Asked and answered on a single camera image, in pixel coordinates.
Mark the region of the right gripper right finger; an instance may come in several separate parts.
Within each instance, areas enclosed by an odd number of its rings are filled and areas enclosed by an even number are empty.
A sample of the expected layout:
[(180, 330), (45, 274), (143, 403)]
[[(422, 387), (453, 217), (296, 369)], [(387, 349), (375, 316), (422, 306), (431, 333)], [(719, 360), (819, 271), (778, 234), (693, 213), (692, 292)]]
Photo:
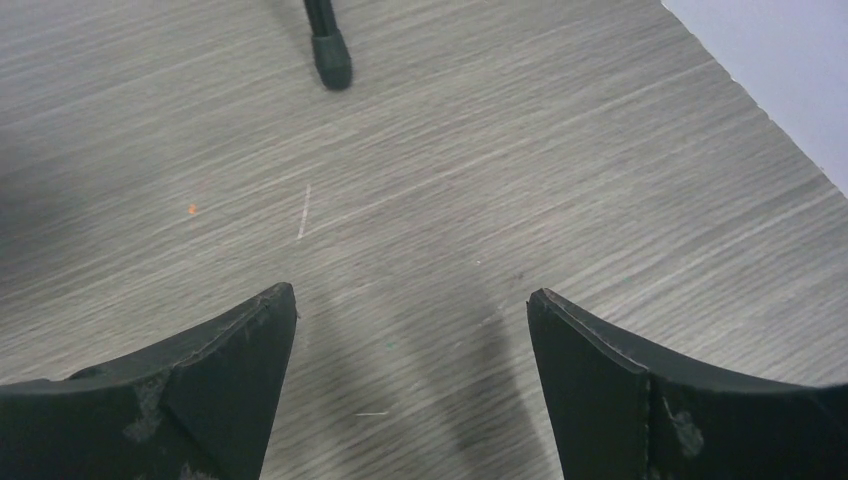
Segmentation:
[(843, 479), (847, 388), (754, 377), (617, 327), (549, 289), (529, 332), (568, 479)]

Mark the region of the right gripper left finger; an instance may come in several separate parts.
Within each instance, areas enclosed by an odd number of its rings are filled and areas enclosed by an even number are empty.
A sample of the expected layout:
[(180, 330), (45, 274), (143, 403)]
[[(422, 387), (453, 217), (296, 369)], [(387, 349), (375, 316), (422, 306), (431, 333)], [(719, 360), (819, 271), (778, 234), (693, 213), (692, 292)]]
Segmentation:
[(297, 325), (278, 283), (64, 380), (1, 389), (5, 479), (256, 479)]

